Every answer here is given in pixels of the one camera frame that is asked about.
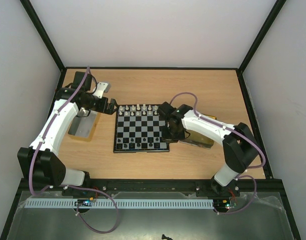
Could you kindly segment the gold tin with black pieces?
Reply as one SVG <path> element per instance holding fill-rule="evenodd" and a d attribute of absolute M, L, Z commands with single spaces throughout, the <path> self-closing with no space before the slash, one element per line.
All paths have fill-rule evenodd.
<path fill-rule="evenodd" d="M 179 142 L 199 148 L 211 149 L 215 141 L 193 130 L 184 127 L 181 130 Z"/>

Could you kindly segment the silver gold tin lid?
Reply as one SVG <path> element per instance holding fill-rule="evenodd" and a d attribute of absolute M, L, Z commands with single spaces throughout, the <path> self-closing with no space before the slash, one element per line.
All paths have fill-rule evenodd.
<path fill-rule="evenodd" d="M 72 139 L 90 142 L 94 135 L 99 117 L 96 111 L 82 108 L 77 116 L 73 118 L 67 134 Z"/>

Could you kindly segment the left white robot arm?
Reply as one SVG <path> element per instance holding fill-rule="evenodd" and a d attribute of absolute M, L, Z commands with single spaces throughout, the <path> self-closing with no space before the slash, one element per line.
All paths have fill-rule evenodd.
<path fill-rule="evenodd" d="M 45 191 L 53 187 L 81 187 L 89 179 L 87 171 L 66 167 L 59 159 L 59 150 L 71 123 L 82 110 L 106 115 L 117 110 L 116 100 L 104 97 L 110 87 L 108 82 L 96 81 L 87 69 L 77 71 L 73 82 L 55 93 L 53 109 L 41 132 L 29 147 L 22 147 L 17 153 L 22 174 L 33 196 L 39 195 L 34 190 L 34 183 L 44 184 L 42 190 Z"/>

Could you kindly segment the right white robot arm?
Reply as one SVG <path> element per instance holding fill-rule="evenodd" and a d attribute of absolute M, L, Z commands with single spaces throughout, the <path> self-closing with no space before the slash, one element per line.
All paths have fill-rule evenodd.
<path fill-rule="evenodd" d="M 183 141 L 188 132 L 195 132 L 223 147 L 224 165 L 210 180 L 211 191 L 217 196 L 226 193 L 229 184 L 259 155 L 251 130 L 242 122 L 237 125 L 223 123 L 186 104 L 175 108 L 168 102 L 162 103 L 157 113 L 166 122 L 161 136 L 167 143 Z"/>

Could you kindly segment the black silver chess board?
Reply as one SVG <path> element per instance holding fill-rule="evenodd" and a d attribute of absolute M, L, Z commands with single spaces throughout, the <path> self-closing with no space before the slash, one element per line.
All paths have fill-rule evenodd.
<path fill-rule="evenodd" d="M 123 115 L 119 115 L 119 107 L 123 106 Z M 158 104 L 133 104 L 120 105 L 116 112 L 114 130 L 114 153 L 147 153 L 169 152 L 169 144 L 162 139 L 162 127 L 166 122 L 161 119 L 157 110 Z M 136 138 L 141 138 L 141 148 L 137 148 Z M 148 147 L 149 141 L 153 141 L 153 148 Z M 122 144 L 122 149 L 117 149 L 117 144 Z"/>

